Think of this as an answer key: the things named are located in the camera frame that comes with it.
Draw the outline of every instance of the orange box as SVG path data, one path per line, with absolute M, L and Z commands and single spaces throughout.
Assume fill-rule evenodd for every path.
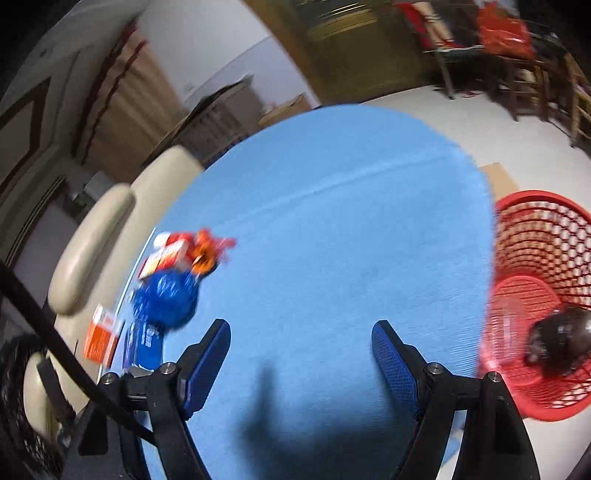
M 88 360 L 109 368 L 122 327 L 123 322 L 99 304 L 88 327 L 84 343 L 84 356 Z
M 145 260 L 138 278 L 143 280 L 154 272 L 165 268 L 176 268 L 180 271 L 190 270 L 194 260 L 188 254 L 190 246 L 188 240 L 181 239 L 154 252 Z

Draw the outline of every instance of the doorway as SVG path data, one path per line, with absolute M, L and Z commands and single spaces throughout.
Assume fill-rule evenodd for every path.
M 245 0 L 324 105 L 363 102 L 431 82 L 437 66 L 392 1 Z

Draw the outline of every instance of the blue tablecloth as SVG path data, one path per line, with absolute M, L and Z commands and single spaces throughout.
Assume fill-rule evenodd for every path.
M 389 479 L 411 426 L 371 329 L 388 319 L 427 361 L 475 373 L 492 278 L 483 175 L 408 115 L 323 108 L 231 149 L 157 232 L 205 226 L 238 245 L 203 280 L 194 318 L 167 334 L 164 359 L 213 319 L 230 323 L 228 357 L 188 422 L 212 478 Z M 147 460 L 163 475 L 151 447 Z

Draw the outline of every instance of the red bag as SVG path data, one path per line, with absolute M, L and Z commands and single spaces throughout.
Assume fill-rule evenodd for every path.
M 535 60 L 530 32 L 525 22 L 511 18 L 496 2 L 485 4 L 478 12 L 480 43 L 485 52 L 518 59 Z

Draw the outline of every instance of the red plastic basket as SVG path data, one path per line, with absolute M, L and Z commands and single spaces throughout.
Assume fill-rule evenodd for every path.
M 591 359 L 574 373 L 543 378 L 524 362 L 530 327 L 557 306 L 591 309 L 591 216 L 575 202 L 540 190 L 514 193 L 497 202 L 495 286 L 480 349 L 481 368 L 503 375 L 520 413 L 563 420 L 591 403 Z M 522 315 L 512 330 L 523 350 L 500 365 L 491 345 L 492 319 L 508 299 Z

